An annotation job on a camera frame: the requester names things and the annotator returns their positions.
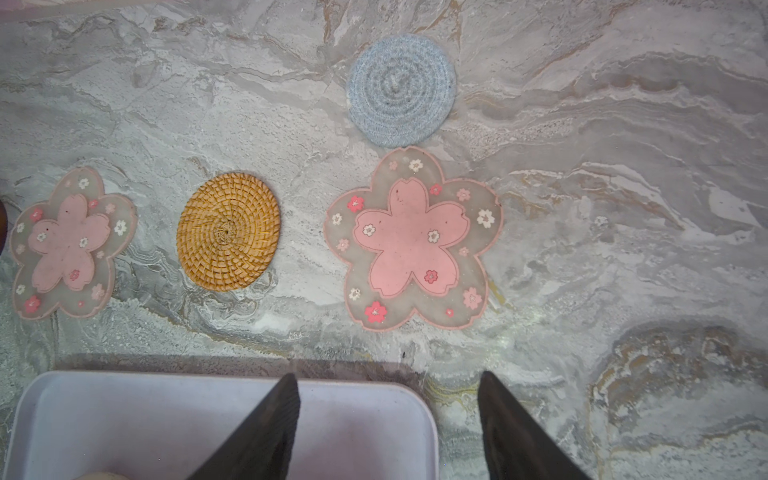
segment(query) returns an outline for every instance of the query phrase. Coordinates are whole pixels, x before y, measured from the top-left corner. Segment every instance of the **pink silicone coaster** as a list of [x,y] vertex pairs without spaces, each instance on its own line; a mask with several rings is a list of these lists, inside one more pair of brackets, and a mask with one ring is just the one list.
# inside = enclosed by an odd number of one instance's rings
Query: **pink silicone coaster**
[[41,319],[61,307],[93,316],[114,288],[113,258],[131,242],[136,211],[126,197],[104,195],[91,168],[62,178],[50,200],[22,212],[11,232],[11,252],[22,267],[13,306],[22,318]]
[[328,246],[349,264],[344,299],[363,328],[386,331],[414,313],[459,329],[482,315],[488,277],[479,259],[498,237],[502,206],[479,182],[446,180],[417,147],[387,154],[370,188],[328,209]]

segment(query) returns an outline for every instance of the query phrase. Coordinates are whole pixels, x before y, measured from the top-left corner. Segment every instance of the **plastic tray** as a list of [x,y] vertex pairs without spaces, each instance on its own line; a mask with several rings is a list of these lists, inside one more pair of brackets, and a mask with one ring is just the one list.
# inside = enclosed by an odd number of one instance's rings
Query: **plastic tray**
[[[16,409],[5,480],[113,472],[183,480],[242,422],[276,379],[49,372]],[[427,405],[389,383],[300,380],[289,479],[436,480]]]

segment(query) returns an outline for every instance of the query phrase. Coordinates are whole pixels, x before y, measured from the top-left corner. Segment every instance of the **blue cotton rope coaster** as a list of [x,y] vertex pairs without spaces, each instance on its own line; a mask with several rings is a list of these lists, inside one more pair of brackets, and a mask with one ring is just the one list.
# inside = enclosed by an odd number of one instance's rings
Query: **blue cotton rope coaster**
[[448,117],[456,73],[445,52],[421,35],[384,38],[365,50],[346,84],[349,118],[374,144],[406,147]]

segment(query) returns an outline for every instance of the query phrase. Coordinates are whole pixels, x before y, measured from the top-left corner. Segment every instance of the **brown object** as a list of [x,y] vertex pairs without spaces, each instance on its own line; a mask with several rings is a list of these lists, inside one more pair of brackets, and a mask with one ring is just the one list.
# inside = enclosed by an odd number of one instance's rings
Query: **brown object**
[[5,214],[5,205],[0,202],[0,253],[5,247],[5,236],[8,234],[8,215]]
[[200,187],[181,213],[176,249],[198,285],[217,292],[250,285],[269,266],[280,236],[280,209],[252,175],[224,174]]

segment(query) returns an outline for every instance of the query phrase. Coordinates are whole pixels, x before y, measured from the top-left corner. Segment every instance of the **marble countertop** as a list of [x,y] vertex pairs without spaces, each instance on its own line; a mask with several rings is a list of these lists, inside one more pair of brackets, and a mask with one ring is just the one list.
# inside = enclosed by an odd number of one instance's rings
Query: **marble countertop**
[[[0,29],[0,197],[11,221],[76,166],[139,224],[91,319],[12,312],[0,257],[0,452],[49,369],[395,381],[423,396],[441,478],[487,478],[475,392],[491,369],[593,478],[768,476],[765,2],[223,0]],[[420,147],[486,182],[505,225],[468,329],[363,331],[326,208],[386,153],[344,85],[366,46],[427,35],[458,97]],[[206,180],[262,178],[282,210],[268,271],[185,277],[178,218]]]

